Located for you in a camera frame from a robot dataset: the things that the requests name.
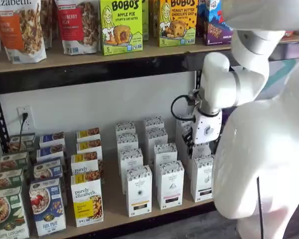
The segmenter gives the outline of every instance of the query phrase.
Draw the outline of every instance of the store shelf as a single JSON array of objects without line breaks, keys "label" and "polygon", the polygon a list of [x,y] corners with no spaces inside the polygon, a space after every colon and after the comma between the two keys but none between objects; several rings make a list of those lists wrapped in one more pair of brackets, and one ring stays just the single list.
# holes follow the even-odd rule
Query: store shelf
[{"label": "store shelf", "polygon": [[[129,218],[127,216],[126,199],[122,194],[117,159],[105,158],[104,171],[105,184],[102,185],[104,221],[77,228],[71,202],[65,210],[67,229],[49,235],[45,237],[46,239],[84,237],[87,234],[94,238],[102,239],[118,237],[215,210],[212,200],[194,203],[190,194],[190,181],[185,175],[183,203],[181,206],[160,210],[157,199],[153,196],[151,213]],[[38,238],[35,229],[31,230],[31,232],[31,239]]]},{"label": "store shelf", "polygon": [[[151,39],[141,52],[112,56],[68,56],[63,54],[61,42],[56,42],[47,50],[47,59],[36,64],[11,64],[1,52],[0,94],[200,70],[204,56],[211,51],[224,53],[231,65],[237,65],[230,45],[205,46],[202,38],[197,38],[195,45],[161,48]],[[299,58],[299,36],[284,39],[270,60],[291,58]]]}]

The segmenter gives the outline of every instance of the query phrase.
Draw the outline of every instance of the white wall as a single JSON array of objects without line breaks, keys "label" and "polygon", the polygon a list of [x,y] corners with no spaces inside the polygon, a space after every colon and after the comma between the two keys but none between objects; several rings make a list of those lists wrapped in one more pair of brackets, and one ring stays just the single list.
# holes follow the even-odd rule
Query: white wall
[{"label": "white wall", "polygon": [[[73,132],[97,126],[103,148],[111,149],[116,146],[114,125],[121,120],[135,120],[143,139],[141,120],[162,116],[174,137],[170,104],[193,87],[194,72],[186,72],[4,94],[0,101],[9,135],[20,131],[16,108],[30,105],[37,135],[65,131],[68,151],[75,143]],[[185,100],[175,104],[175,112],[187,111]]]}]

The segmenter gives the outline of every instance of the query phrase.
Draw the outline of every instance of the electrical outlet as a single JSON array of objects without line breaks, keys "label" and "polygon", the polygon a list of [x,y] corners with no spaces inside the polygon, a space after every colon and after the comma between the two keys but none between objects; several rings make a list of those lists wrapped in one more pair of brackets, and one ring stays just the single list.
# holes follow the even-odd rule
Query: electrical outlet
[{"label": "electrical outlet", "polygon": [[22,131],[34,131],[34,120],[32,116],[31,106],[22,106],[16,108],[18,112],[20,125],[22,124],[22,114],[28,113],[28,118],[26,118],[25,122],[23,123]]}]

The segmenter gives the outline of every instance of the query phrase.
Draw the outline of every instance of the floor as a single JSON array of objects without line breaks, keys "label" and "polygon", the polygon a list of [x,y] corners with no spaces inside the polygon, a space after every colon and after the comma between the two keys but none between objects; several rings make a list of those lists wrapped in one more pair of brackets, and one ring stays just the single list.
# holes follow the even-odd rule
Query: floor
[{"label": "floor", "polygon": [[[237,239],[235,224],[235,221],[223,218],[218,212],[211,212],[119,239]],[[284,239],[299,239],[299,206]]]}]

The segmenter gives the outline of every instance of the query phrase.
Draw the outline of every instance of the black cable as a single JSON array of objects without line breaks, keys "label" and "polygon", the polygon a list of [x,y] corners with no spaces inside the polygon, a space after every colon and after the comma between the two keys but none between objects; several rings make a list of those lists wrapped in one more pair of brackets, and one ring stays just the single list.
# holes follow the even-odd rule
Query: black cable
[{"label": "black cable", "polygon": [[171,106],[170,106],[170,112],[171,114],[174,116],[175,119],[177,120],[180,120],[180,121],[193,121],[195,122],[196,121],[196,118],[195,116],[192,117],[192,118],[181,118],[181,117],[178,117],[177,115],[174,114],[174,111],[173,111],[173,107],[174,107],[174,104],[177,100],[181,99],[181,98],[185,98],[187,102],[190,102],[191,101],[191,98],[188,96],[188,95],[180,95],[180,96],[177,96],[175,98],[175,100],[173,100],[173,102],[171,103]]},{"label": "black cable", "polygon": [[22,113],[22,123],[21,123],[21,129],[20,129],[19,149],[18,149],[18,151],[20,151],[20,148],[21,148],[21,134],[22,134],[23,124],[24,124],[24,122],[26,121],[27,118],[28,118],[28,113]]},{"label": "black cable", "polygon": [[258,206],[259,206],[259,218],[260,218],[260,234],[261,234],[261,239],[264,239],[264,220],[263,220],[263,210],[261,207],[259,177],[257,178],[257,190],[258,190]]}]

